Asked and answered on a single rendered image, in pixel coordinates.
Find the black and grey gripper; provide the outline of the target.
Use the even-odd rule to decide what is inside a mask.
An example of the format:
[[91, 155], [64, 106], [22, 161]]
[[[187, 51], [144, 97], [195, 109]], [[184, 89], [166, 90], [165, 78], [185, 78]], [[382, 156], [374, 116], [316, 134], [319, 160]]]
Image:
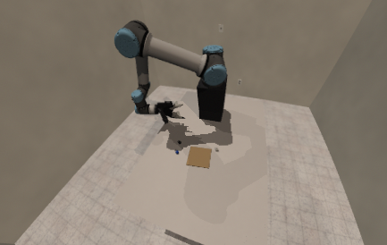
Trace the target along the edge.
[[[183, 104], [178, 104], [178, 101], [175, 101], [173, 106], [172, 106], [172, 101], [164, 101], [164, 103], [157, 103], [157, 105], [155, 106], [155, 114], [159, 114], [158, 108], [162, 108], [166, 116], [169, 116], [171, 118], [177, 118], [177, 119], [185, 119], [184, 117], [180, 116], [179, 111], [177, 111], [176, 113], [173, 111], [174, 108], [181, 107]], [[167, 103], [170, 103], [170, 104], [167, 104]]]

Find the brown flat mat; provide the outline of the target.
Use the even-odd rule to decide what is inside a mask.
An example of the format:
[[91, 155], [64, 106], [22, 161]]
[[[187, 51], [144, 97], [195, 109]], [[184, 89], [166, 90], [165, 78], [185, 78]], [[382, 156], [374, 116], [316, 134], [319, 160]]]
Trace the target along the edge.
[[210, 148], [190, 147], [186, 165], [209, 168], [211, 150]]

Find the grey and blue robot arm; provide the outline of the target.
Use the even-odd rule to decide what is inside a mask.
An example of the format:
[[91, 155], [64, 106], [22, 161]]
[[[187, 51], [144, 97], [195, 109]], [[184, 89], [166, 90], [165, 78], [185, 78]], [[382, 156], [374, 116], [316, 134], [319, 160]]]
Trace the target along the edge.
[[147, 26], [142, 21], [136, 20], [129, 21], [117, 31], [114, 36], [114, 44], [120, 54], [127, 58], [135, 57], [136, 60], [139, 87], [131, 93], [136, 114], [155, 114], [156, 105], [149, 105], [146, 102], [146, 96], [150, 88], [148, 56], [195, 72], [198, 77], [202, 78], [203, 85], [209, 88], [221, 86], [226, 79], [227, 73], [225, 73], [226, 67], [223, 66], [222, 46], [205, 46], [202, 52], [203, 55], [198, 55], [163, 40], [153, 38]]

